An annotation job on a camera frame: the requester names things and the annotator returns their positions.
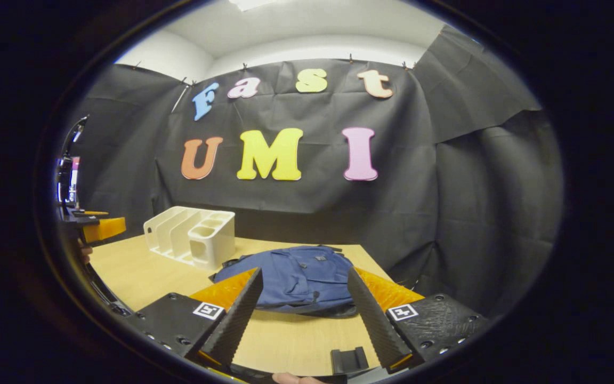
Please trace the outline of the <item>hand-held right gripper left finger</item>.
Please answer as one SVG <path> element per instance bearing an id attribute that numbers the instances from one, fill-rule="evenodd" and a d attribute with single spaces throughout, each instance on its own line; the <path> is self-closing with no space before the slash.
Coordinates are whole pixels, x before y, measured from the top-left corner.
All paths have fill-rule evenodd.
<path id="1" fill-rule="evenodd" d="M 251 268 L 190 296 L 168 293 L 125 321 L 169 353 L 229 373 L 263 287 L 261 268 Z"/>

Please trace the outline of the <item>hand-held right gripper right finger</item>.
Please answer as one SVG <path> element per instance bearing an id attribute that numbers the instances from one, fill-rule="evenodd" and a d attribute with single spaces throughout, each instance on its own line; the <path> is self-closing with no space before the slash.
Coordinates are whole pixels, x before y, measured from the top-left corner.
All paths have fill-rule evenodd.
<path id="1" fill-rule="evenodd" d="M 438 359 L 489 323 L 448 294 L 425 297 L 358 267 L 349 269 L 348 290 L 378 362 L 390 374 Z"/>

